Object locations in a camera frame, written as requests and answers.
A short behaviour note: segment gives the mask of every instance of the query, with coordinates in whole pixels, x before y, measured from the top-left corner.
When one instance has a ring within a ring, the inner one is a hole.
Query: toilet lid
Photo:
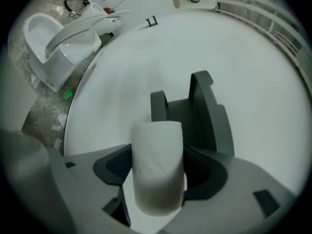
[[[48,43],[45,48],[47,55],[50,55],[53,50],[64,40],[90,29],[96,22],[104,19],[106,15],[102,12],[88,14],[83,16],[72,23],[68,24],[66,27],[61,29]]]
[[[106,18],[120,18],[121,16],[127,15],[131,10],[121,10],[114,13],[110,13],[106,15]]]

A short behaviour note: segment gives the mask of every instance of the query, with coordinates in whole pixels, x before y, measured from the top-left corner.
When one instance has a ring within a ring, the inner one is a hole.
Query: gray plastic tray
[[[234,156],[229,119],[211,89],[207,71],[191,75],[188,99],[168,102],[164,91],[151,93],[152,121],[182,123],[183,144]]]

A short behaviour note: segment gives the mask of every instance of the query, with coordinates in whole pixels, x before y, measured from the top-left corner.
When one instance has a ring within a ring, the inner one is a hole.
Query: gray plastic base
[[[167,102],[164,91],[151,93],[152,121],[182,123],[183,144],[234,156],[229,119],[211,89],[207,71],[191,75],[188,99]]]
[[[54,149],[45,150],[33,138],[10,133],[3,135],[0,147],[5,150],[0,160],[8,183],[27,210],[47,228],[58,233],[136,233],[107,214],[114,217],[115,206],[110,202],[120,198],[120,190],[93,172],[98,159],[124,146],[61,157]],[[203,176],[207,165],[200,163],[204,164],[206,158],[220,163],[228,178],[209,199],[186,200],[179,214],[159,233],[259,233],[280,220],[294,202],[289,190],[250,162],[200,148],[192,148],[192,152],[202,158],[194,163],[198,164],[198,171],[186,171],[194,172],[192,177],[198,176],[190,189],[199,188],[204,180],[212,178]],[[192,157],[184,159],[193,162]],[[67,168],[65,163],[69,162],[75,165]]]

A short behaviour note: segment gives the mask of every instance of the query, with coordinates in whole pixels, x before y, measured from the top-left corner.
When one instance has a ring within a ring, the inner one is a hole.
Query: white round surface
[[[218,13],[157,20],[116,37],[89,67],[68,114],[65,155],[130,143],[131,128],[151,121],[151,92],[187,98],[191,73],[207,70],[229,117],[235,156],[298,194],[311,161],[312,114],[288,60],[255,30]]]

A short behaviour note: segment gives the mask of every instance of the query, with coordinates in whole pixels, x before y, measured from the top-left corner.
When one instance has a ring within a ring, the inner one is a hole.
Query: white pipe
[[[286,9],[284,9],[283,7],[269,1],[269,0],[251,0],[251,1],[255,1],[255,2],[259,2],[275,11],[277,11],[280,15],[283,15],[284,17],[286,17],[288,20],[290,20],[291,22],[295,23],[296,25],[298,25],[299,27],[303,28],[302,24],[300,23],[300,21],[289,11],[287,11]]]
[[[289,44],[289,46],[295,51],[295,53],[298,54],[299,50],[286,36],[277,31],[275,31],[274,34],[279,35],[279,37],[283,38]]]
[[[235,6],[239,6],[239,7],[244,8],[244,3],[243,2],[233,1],[233,0],[216,0],[216,1],[220,2],[220,3],[231,4],[231,5],[235,5]]]
[[[282,42],[290,51],[291,53],[295,56],[297,54],[297,52],[292,48],[291,45],[289,45],[289,43],[286,42],[286,40],[284,38],[282,38],[280,35],[276,34],[277,32],[275,32],[275,37]]]
[[[301,23],[298,21],[298,19],[296,17],[294,17],[293,14],[291,14],[289,11],[287,11],[283,7],[277,5],[277,4],[275,4],[269,0],[251,0],[251,1],[259,2],[263,5],[266,5],[266,6],[270,7],[271,9],[277,11],[279,14],[283,15],[284,17],[286,17],[287,19],[289,19],[290,21],[292,21],[296,25],[301,26]]]
[[[309,54],[312,55],[312,50],[310,48],[310,46],[307,44],[307,42],[303,39],[303,37],[294,30],[294,28],[292,28],[290,25],[288,25],[284,20],[282,20],[281,18],[271,14],[270,12],[258,8],[254,5],[250,5],[250,4],[244,4],[244,8],[251,10],[251,11],[255,11],[273,21],[275,21],[277,24],[279,24],[280,26],[282,26],[284,29],[286,29],[305,49],[308,50]]]
[[[283,34],[281,34],[280,32],[275,31],[275,34],[280,35],[280,37],[284,38],[289,44],[290,46],[296,51],[296,56],[302,56],[302,59],[304,59],[304,61],[307,63],[308,66],[312,66],[312,59],[308,59],[306,58],[300,51],[299,49]]]
[[[191,0],[172,0],[177,9],[215,9],[216,0],[200,0],[191,2]]]
[[[303,54],[299,53],[299,50],[293,45],[292,42],[288,40],[283,34],[275,31],[274,35],[280,39],[287,47],[291,48],[293,55],[297,58],[297,60],[302,63],[306,67],[311,67],[311,63],[303,56]]]
[[[243,18],[241,16],[238,16],[236,14],[224,11],[224,10],[219,10],[219,9],[215,9],[215,11],[219,11],[221,13],[233,16],[235,18],[238,18],[248,24],[250,24],[251,26],[259,29],[261,32],[263,32],[265,35],[267,35],[269,38],[271,38],[283,51],[285,51],[285,53],[288,55],[288,57],[293,61],[293,63],[295,64],[296,67],[299,68],[300,73],[302,74],[302,77],[304,78],[308,89],[310,91],[310,93],[312,93],[312,73],[311,73],[311,67],[307,67],[304,66],[302,67],[300,65],[300,63],[298,62],[297,58],[289,51],[289,49],[287,47],[285,47],[275,36],[273,36],[271,33],[269,33],[267,30],[263,29],[262,27],[260,27],[259,25],[255,24],[254,22],[249,21],[246,18]]]
[[[283,44],[280,43],[280,41],[275,37],[273,36],[271,33],[269,33],[267,30],[265,30],[264,28],[260,27],[259,25],[257,25],[256,23],[252,22],[252,21],[249,21],[248,19],[246,18],[243,18],[243,17],[240,17],[236,14],[233,14],[233,13],[230,13],[230,12],[227,12],[227,11],[224,11],[224,10],[218,10],[216,9],[215,11],[219,11],[219,12],[222,12],[224,14],[227,14],[227,15],[230,15],[230,16],[233,16],[235,18],[238,18],[244,22],[247,22],[248,24],[250,24],[251,26],[259,29],[261,32],[263,32],[264,34],[266,34],[269,38],[271,38],[274,42],[276,42],[276,44],[278,46],[280,46],[286,53],[287,55],[292,59],[292,61],[294,62],[294,64],[299,67],[300,64],[299,62],[297,61],[297,59],[294,57],[294,55],[289,51],[288,48],[286,48]]]
[[[237,1],[232,1],[232,0],[217,0],[217,2],[220,3],[227,3],[227,4],[232,4],[232,5],[236,5],[236,6],[240,6],[243,7],[245,9],[257,12],[273,21],[275,21],[277,24],[279,24],[280,26],[282,26],[285,30],[287,30],[305,49],[307,49],[308,53],[310,54],[310,56],[312,56],[312,49],[311,47],[307,44],[307,42],[303,39],[303,37],[294,30],[294,28],[292,28],[290,25],[288,25],[284,20],[282,20],[281,18],[271,14],[270,12],[258,8],[257,6],[251,5],[251,4],[247,4],[247,3],[242,3],[242,2],[237,2]]]
[[[270,32],[270,33],[272,33],[272,31],[273,31],[274,25],[275,25],[275,22],[272,21],[272,22],[271,22],[271,25],[270,25],[270,28],[269,28],[269,32]]]

